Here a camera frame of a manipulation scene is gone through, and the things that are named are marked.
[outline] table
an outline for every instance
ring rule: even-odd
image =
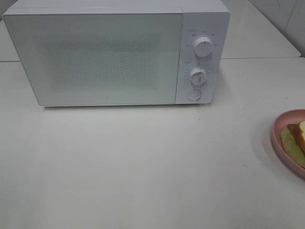
[[[300,52],[246,0],[224,0],[231,20],[222,58],[299,57]],[[0,62],[17,61],[3,21],[0,21]]]
[[[209,105],[38,106],[0,63],[0,228],[299,229],[305,181],[274,153],[305,59],[222,60]]]

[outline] white wall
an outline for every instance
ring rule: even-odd
[[[305,57],[305,0],[249,0]]]
[[[16,1],[17,0],[0,0],[0,20],[2,14],[7,10],[7,8],[14,4]]]
[[[305,57],[305,0],[297,0],[284,35]]]

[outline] microwave door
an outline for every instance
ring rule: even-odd
[[[174,104],[182,13],[6,15],[40,105]]]

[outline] power knob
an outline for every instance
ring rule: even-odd
[[[205,57],[213,50],[213,41],[207,36],[197,38],[194,43],[194,50],[197,56]]]
[[[194,68],[190,72],[189,80],[192,84],[201,85],[206,81],[206,72],[203,68]]]

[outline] bread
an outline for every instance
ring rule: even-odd
[[[296,124],[293,128],[293,136],[298,146],[305,153],[305,121]]]
[[[296,144],[295,138],[286,127],[281,133],[284,151],[297,164],[305,168],[305,155],[302,149]]]

